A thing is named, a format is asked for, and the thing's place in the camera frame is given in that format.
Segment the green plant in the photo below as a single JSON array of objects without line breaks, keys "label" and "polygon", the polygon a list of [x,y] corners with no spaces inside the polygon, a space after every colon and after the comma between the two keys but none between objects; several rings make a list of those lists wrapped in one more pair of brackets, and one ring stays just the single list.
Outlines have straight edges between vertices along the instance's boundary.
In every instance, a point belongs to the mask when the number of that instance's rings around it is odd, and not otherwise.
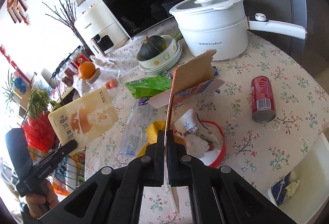
[{"label": "green plant", "polygon": [[37,119],[41,112],[48,112],[48,106],[55,111],[61,105],[49,98],[48,92],[44,89],[35,89],[32,91],[28,103],[28,117]]},{"label": "green plant", "polygon": [[14,88],[14,77],[13,74],[9,72],[8,69],[8,76],[7,76],[7,81],[5,82],[6,87],[2,87],[4,89],[3,96],[5,97],[5,105],[6,105],[6,110],[9,110],[11,113],[13,110],[10,108],[10,103],[13,100],[13,97],[15,95],[15,92],[13,90]]}]

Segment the white electric pot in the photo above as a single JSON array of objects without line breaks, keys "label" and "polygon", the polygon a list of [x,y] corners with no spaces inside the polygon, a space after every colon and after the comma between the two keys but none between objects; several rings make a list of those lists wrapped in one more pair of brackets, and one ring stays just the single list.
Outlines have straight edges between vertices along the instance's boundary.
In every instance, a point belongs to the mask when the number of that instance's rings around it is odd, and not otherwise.
[{"label": "white electric pot", "polygon": [[170,9],[194,56],[216,49],[214,61],[231,59],[248,46],[247,30],[306,38],[303,26],[269,21],[262,13],[246,17],[243,0],[185,0]]}]

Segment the metal bolt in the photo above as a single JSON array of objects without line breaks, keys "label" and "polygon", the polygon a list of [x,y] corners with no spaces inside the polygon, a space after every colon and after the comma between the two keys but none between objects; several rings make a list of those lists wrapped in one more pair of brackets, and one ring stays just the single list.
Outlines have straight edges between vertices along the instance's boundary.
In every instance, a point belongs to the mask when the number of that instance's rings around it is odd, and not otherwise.
[{"label": "metal bolt", "polygon": [[151,161],[151,158],[150,158],[150,156],[148,156],[148,155],[144,155],[144,156],[142,156],[142,157],[140,158],[140,160],[141,160],[143,163],[147,163],[147,162]]},{"label": "metal bolt", "polygon": [[223,172],[225,174],[228,174],[228,173],[231,172],[231,168],[229,166],[227,166],[227,165],[221,166],[220,167],[220,170],[221,170],[221,172]]},{"label": "metal bolt", "polygon": [[189,155],[183,155],[183,156],[181,157],[181,160],[182,160],[183,162],[190,162],[190,161],[192,160],[192,157],[189,156]]},{"label": "metal bolt", "polygon": [[108,175],[111,172],[112,172],[112,169],[110,167],[103,167],[102,168],[102,174],[104,174],[104,175]]}]

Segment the red label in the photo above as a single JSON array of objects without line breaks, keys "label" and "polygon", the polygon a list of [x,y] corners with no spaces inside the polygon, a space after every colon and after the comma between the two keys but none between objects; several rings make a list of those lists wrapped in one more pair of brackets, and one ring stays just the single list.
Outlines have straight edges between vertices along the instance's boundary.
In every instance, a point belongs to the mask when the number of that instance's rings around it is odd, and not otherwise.
[{"label": "red label", "polygon": [[252,112],[261,109],[275,111],[273,90],[267,77],[256,77],[251,81]]}]

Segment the floral tablecloth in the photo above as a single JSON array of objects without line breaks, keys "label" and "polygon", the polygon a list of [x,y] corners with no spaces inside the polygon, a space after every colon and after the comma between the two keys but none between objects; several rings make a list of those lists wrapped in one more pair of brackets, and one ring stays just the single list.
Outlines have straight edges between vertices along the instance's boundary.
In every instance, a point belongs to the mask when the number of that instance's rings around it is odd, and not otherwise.
[{"label": "floral tablecloth", "polygon": [[[136,61],[145,35],[174,35],[177,31],[177,23],[170,19],[110,53],[109,59],[120,68],[121,83],[145,76]],[[201,118],[218,123],[227,140],[227,152],[221,164],[231,166],[264,193],[289,173],[315,143],[329,118],[329,96],[280,49],[252,33],[248,33],[248,42],[248,48],[239,57],[213,62],[218,78],[225,81],[221,93],[199,94],[174,106],[172,121],[196,107]],[[177,65],[193,57],[184,41],[181,45],[183,52]],[[258,75],[271,80],[276,105],[276,118],[265,124],[251,119],[250,83]],[[128,90],[119,86],[114,99],[119,121],[88,145],[86,178],[105,165],[118,168],[131,160],[118,154],[118,148],[132,103]],[[165,106],[159,108],[154,120],[164,120],[166,111]],[[140,223],[192,223],[187,188],[177,188],[180,204],[177,212],[165,183],[161,188],[145,188]]]}]

